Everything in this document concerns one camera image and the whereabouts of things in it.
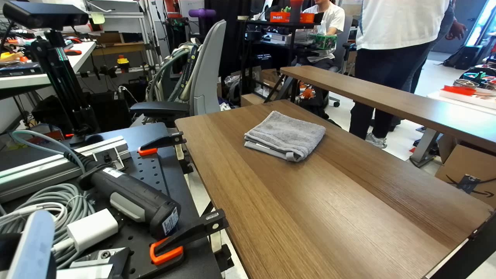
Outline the folded grey towel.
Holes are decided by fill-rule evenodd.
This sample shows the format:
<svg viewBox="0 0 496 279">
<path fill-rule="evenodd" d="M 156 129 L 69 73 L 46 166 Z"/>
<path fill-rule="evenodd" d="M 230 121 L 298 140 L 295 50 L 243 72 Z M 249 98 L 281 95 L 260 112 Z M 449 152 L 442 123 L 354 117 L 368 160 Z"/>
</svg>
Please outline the folded grey towel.
<svg viewBox="0 0 496 279">
<path fill-rule="evenodd" d="M 312 155 L 326 135 L 326 127 L 278 110 L 246 134 L 244 146 L 277 158 L 300 163 Z"/>
</svg>

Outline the grey office chair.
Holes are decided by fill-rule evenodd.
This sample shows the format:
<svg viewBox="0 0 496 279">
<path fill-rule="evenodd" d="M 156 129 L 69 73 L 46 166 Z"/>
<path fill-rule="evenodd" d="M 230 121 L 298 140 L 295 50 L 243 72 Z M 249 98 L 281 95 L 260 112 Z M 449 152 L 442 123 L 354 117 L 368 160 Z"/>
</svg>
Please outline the grey office chair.
<svg viewBox="0 0 496 279">
<path fill-rule="evenodd" d="M 202 44 L 188 42 L 167 58 L 153 78 L 146 101 L 131 107 L 148 118 L 176 120 L 221 110 L 218 98 L 219 70 L 227 22 L 216 22 Z M 173 64 L 187 56 L 188 64 L 176 86 L 171 84 Z"/>
</svg>

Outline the far black orange clamp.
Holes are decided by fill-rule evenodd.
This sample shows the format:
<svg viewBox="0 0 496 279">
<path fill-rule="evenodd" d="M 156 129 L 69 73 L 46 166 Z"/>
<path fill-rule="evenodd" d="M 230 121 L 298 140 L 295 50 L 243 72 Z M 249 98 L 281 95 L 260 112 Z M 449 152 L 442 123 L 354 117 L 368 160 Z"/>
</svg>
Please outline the far black orange clamp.
<svg viewBox="0 0 496 279">
<path fill-rule="evenodd" d="M 157 140 L 142 146 L 139 149 L 139 155 L 140 157 L 153 157 L 153 155 L 157 155 L 162 148 L 182 144 L 184 141 L 185 141 L 185 138 L 184 138 L 182 132 L 167 135 L 167 137 L 157 138 Z"/>
</svg>

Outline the black orange clamp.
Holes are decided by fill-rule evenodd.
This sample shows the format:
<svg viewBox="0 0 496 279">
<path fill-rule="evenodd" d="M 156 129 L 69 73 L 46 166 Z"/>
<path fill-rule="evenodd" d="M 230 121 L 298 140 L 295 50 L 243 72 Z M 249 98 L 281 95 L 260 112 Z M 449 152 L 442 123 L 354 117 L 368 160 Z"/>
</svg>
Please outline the black orange clamp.
<svg viewBox="0 0 496 279">
<path fill-rule="evenodd" d="M 140 157 L 153 157 L 153 155 L 157 155 L 162 148 L 182 144 L 184 141 L 185 141 L 185 138 L 184 138 L 182 132 L 167 135 L 167 137 L 157 138 L 157 140 L 142 146 L 139 149 L 139 155 Z"/>
<path fill-rule="evenodd" d="M 150 247 L 150 258 L 156 267 L 165 265 L 179 259 L 185 253 L 190 242 L 208 237 L 229 227 L 229 220 L 222 210 L 202 216 L 198 222 L 187 227 L 167 239 L 153 242 Z"/>
</svg>

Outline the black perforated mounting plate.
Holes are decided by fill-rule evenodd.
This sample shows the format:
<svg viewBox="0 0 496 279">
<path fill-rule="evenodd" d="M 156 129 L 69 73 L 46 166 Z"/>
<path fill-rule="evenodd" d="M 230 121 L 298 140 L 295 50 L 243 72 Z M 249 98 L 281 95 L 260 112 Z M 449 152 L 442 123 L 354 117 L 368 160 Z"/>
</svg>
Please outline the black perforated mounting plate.
<svg viewBox="0 0 496 279">
<path fill-rule="evenodd" d="M 77 154 L 86 168 L 80 179 L 83 189 L 95 188 L 128 219 L 145 223 L 154 242 L 148 247 L 153 265 L 139 279 L 221 279 L 215 253 L 207 248 L 208 237 L 224 230 L 222 211 L 181 223 L 182 205 L 168 192 L 159 191 L 109 163 Z"/>
</svg>

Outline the seated person white shirt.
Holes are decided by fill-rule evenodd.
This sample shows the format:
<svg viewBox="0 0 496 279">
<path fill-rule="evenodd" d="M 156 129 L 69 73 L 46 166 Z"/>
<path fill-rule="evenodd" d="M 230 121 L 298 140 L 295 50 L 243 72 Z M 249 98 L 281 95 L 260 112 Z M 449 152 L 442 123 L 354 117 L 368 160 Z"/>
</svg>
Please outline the seated person white shirt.
<svg viewBox="0 0 496 279">
<path fill-rule="evenodd" d="M 308 8 L 308 13 L 322 14 L 323 19 L 317 27 L 317 33 L 322 36 L 339 36 L 345 31 L 346 11 L 336 5 L 332 0 L 314 0 L 314 5 Z M 336 64 L 336 48 L 320 50 L 317 55 L 309 55 L 300 59 L 303 65 L 315 65 L 318 68 L 329 70 Z"/>
</svg>

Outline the orange tool case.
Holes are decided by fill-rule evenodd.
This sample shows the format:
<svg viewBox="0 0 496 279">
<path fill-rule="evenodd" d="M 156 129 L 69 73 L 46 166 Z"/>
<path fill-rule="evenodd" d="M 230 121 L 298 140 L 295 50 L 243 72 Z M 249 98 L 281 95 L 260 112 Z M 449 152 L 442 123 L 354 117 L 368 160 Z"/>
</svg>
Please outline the orange tool case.
<svg viewBox="0 0 496 279">
<path fill-rule="evenodd" d="M 315 16 L 312 13 L 301 13 L 298 24 L 312 25 L 315 22 Z M 292 13 L 286 11 L 272 11 L 269 13 L 270 24 L 291 24 L 294 19 Z"/>
</svg>

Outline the near black orange clamp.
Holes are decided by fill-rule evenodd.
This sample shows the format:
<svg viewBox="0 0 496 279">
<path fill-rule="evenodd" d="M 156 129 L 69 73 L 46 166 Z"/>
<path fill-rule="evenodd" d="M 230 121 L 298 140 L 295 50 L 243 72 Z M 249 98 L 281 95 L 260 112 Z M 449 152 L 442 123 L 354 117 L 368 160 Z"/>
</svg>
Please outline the near black orange clamp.
<svg viewBox="0 0 496 279">
<path fill-rule="evenodd" d="M 202 216 L 198 222 L 187 227 L 167 239 L 153 242 L 150 247 L 150 258 L 156 267 L 165 265 L 179 259 L 185 253 L 190 242 L 208 237 L 229 227 L 229 220 L 222 210 Z"/>
</svg>

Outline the standing person white shirt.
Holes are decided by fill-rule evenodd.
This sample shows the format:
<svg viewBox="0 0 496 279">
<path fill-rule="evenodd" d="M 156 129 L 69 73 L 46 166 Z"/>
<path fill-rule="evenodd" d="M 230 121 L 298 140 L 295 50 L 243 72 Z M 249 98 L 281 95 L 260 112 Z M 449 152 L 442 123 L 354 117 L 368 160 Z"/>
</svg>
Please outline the standing person white shirt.
<svg viewBox="0 0 496 279">
<path fill-rule="evenodd" d="M 456 0 L 362 0 L 356 76 L 404 90 Z"/>
</svg>

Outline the black tripod stand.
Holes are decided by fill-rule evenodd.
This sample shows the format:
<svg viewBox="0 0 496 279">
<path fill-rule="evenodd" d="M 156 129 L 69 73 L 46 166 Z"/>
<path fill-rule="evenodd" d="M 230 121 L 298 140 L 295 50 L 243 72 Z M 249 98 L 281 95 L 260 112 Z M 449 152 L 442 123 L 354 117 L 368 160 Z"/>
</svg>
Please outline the black tripod stand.
<svg viewBox="0 0 496 279">
<path fill-rule="evenodd" d="M 66 41 L 60 30 L 50 30 L 38 36 L 32 45 L 32 53 L 43 72 L 49 76 L 63 110 L 69 118 L 72 132 L 91 135 L 100 130 L 92 104 L 88 101 L 74 67 L 66 55 Z"/>
</svg>

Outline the white power adapter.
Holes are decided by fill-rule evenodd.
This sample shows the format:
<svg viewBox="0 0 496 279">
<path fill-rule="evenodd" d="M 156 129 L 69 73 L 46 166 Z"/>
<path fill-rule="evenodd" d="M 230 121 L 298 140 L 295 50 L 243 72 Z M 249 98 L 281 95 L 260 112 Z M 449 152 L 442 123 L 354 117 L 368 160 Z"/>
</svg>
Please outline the white power adapter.
<svg viewBox="0 0 496 279">
<path fill-rule="evenodd" d="M 119 233 L 119 222 L 109 210 L 77 220 L 67 227 L 78 251 L 84 251 Z"/>
</svg>

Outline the long wooden bench shelf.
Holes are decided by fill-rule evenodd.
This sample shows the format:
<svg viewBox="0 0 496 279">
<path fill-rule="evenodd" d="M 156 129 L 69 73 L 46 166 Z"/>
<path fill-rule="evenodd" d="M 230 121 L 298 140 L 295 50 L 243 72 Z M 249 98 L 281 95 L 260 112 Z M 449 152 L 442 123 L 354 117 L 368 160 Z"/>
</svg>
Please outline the long wooden bench shelf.
<svg viewBox="0 0 496 279">
<path fill-rule="evenodd" d="M 413 95 L 312 65 L 283 67 L 284 76 L 309 82 L 387 113 L 496 152 L 496 117 L 447 101 Z"/>
</svg>

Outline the cardboard box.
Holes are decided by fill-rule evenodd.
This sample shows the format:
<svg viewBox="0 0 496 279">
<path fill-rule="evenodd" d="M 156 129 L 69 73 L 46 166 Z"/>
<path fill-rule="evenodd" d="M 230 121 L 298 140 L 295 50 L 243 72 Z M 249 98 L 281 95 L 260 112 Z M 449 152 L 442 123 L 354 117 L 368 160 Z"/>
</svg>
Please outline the cardboard box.
<svg viewBox="0 0 496 279">
<path fill-rule="evenodd" d="M 496 157 L 458 144 L 438 179 L 496 208 Z"/>
</svg>

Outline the blue grey curved panel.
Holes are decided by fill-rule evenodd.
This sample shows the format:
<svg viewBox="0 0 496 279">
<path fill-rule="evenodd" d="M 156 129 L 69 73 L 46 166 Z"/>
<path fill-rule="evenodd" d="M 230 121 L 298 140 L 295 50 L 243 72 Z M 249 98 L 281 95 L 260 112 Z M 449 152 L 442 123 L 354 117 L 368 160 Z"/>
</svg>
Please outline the blue grey curved panel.
<svg viewBox="0 0 496 279">
<path fill-rule="evenodd" d="M 57 279 L 53 241 L 53 216 L 46 210 L 35 211 L 26 223 L 7 279 Z"/>
</svg>

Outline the aluminium extrusion rail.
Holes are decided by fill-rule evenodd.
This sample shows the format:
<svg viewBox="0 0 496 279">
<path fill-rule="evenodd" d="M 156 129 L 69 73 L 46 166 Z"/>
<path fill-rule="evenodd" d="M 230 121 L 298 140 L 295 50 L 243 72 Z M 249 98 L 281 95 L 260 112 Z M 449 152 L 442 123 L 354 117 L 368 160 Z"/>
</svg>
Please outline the aluminium extrusion rail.
<svg viewBox="0 0 496 279">
<path fill-rule="evenodd" d="M 125 169 L 125 161 L 131 158 L 128 141 L 123 137 L 78 148 L 78 152 L 95 161 L 111 163 L 120 171 Z M 0 172 L 0 202 L 7 203 L 36 192 L 44 186 L 67 182 L 80 175 L 81 168 L 64 155 L 52 155 L 5 169 Z"/>
</svg>

